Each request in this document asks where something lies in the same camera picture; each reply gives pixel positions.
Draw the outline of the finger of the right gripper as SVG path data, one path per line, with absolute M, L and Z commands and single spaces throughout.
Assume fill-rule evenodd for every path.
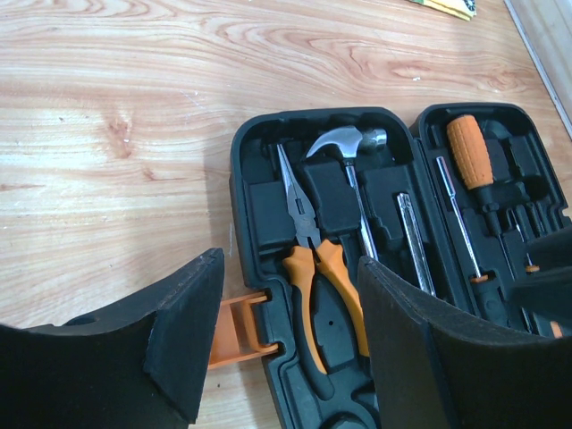
M 509 299 L 537 315 L 571 325 L 571 226 L 526 243 L 537 273 L 509 288 Z

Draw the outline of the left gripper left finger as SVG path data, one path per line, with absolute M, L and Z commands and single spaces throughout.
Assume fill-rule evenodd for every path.
M 223 252 L 211 248 L 162 280 L 63 325 L 3 325 L 2 427 L 194 424 L 223 279 Z

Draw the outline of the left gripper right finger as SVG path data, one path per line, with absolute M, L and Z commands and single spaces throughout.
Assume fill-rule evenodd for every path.
M 358 264 L 383 428 L 569 428 L 571 339 L 501 327 Z

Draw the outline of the small screwdriver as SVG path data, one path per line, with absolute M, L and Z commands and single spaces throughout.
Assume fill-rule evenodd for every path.
M 525 237 L 525 234 L 523 233 L 523 229 L 521 227 L 521 223 L 520 223 L 519 218 L 517 216 L 516 210 L 512 209 L 510 212 L 510 215 L 511 215 L 512 220 L 515 224 L 515 228 L 519 234 L 519 237 L 520 237 L 521 241 L 523 242 L 523 245 L 525 246 L 525 261 L 526 261 L 525 270 L 526 270 L 526 273 L 527 274 L 537 273 L 540 270 L 540 267 L 533 262 L 530 254 L 527 250 L 526 237 Z

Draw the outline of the black handled screwdriver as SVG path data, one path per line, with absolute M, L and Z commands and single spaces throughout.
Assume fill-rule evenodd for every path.
M 469 236 L 468 231 L 467 231 L 466 224 L 464 222 L 463 215 L 461 214 L 461 211 L 458 207 L 458 202 L 456 199 L 457 193 L 456 193 L 456 189 L 454 187 L 453 180 L 450 177 L 450 173 L 449 173 L 447 163 L 446 163 L 443 156 L 438 156 L 436 158 L 436 163 L 437 163 L 439 172 L 440 172 L 441 177 L 442 177 L 443 186 L 444 186 L 445 191 L 449 197 L 452 210 L 453 210 L 454 215 L 457 219 L 458 227 L 459 227 L 460 233 L 462 235 L 463 242 L 467 248 L 467 253 L 469 255 L 471 264 L 473 266 L 474 273 L 469 277 L 469 280 L 472 283 L 487 282 L 489 280 L 489 277 L 485 274 L 482 274 L 482 272 L 481 272 L 480 266 L 479 266 L 477 259 L 476 259 L 476 256 L 475 256 L 475 251 L 474 251 L 470 236 Z

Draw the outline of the orange case latch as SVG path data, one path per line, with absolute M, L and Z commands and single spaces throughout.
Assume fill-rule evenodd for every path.
M 279 345 L 265 343 L 258 335 L 254 309 L 268 301 L 259 291 L 221 302 L 208 369 L 238 364 L 276 353 Z

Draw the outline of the black plastic tool case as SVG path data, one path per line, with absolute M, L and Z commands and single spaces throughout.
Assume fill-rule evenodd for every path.
M 500 243 L 487 228 L 474 191 L 464 184 L 451 152 L 447 125 L 473 115 L 484 135 L 493 184 L 484 188 L 500 221 L 516 279 Z M 529 275 L 525 246 L 510 212 L 515 209 L 526 243 L 567 226 L 564 197 L 540 135 L 520 107 L 499 103 L 453 103 L 427 107 L 412 125 L 381 107 L 316 109 L 266 114 L 240 126 L 231 143 L 231 200 L 244 279 L 268 301 L 256 308 L 258 334 L 279 350 L 264 360 L 266 376 L 284 428 L 383 428 L 371 356 L 358 353 L 341 296 L 320 273 L 314 278 L 312 317 L 318 350 L 334 395 L 320 400 L 303 373 L 293 331 L 292 287 L 282 264 L 297 243 L 288 214 L 276 146 L 283 145 L 296 178 L 309 197 L 323 239 L 343 247 L 358 296 L 360 213 L 354 190 L 332 147 L 306 158 L 316 133 L 342 126 L 384 128 L 387 144 L 359 152 L 356 170 L 378 251 L 378 261 L 419 288 L 397 196 L 410 195 L 425 255 L 440 300 L 501 327 L 550 339 L 569 337 L 571 325 L 551 321 L 509 299 L 509 288 Z M 436 158 L 443 156 L 477 262 L 474 273 Z

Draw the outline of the orange handled screwdriver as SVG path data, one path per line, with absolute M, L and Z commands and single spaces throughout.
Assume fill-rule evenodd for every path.
M 505 240 L 501 237 L 501 225 L 496 215 L 498 208 L 486 207 L 491 201 L 486 196 L 484 188 L 493 184 L 493 173 L 489 152 L 478 122 L 473 115 L 461 115 L 447 125 L 446 131 L 460 176 L 466 188 L 474 191 L 489 233 L 500 243 L 510 275 L 515 280 L 514 267 L 509 259 Z

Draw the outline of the orange needle nose pliers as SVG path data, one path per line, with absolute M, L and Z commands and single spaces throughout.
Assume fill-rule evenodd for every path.
M 293 331 L 299 362 L 308 384 L 320 400 L 329 400 L 334 387 L 327 367 L 318 350 L 312 317 L 314 278 L 322 274 L 337 290 L 349 313 L 357 340 L 358 353 L 369 357 L 363 309 L 344 262 L 343 247 L 321 237 L 316 225 L 315 210 L 292 170 L 283 145 L 276 146 L 281 167 L 288 214 L 297 243 L 282 261 L 292 287 Z

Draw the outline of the claw hammer black grip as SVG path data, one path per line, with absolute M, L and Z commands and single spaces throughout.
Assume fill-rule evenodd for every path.
M 365 131 L 356 126 L 342 126 L 326 132 L 316 133 L 311 137 L 311 145 L 307 149 L 306 158 L 316 155 L 320 150 L 332 147 L 334 157 L 340 160 L 348 183 L 354 190 L 360 213 L 359 232 L 361 248 L 365 255 L 378 261 L 378 251 L 374 235 L 368 219 L 366 202 L 362 196 L 356 170 L 356 159 L 359 152 L 374 152 L 387 144 L 387 131 L 384 128 L 372 128 Z

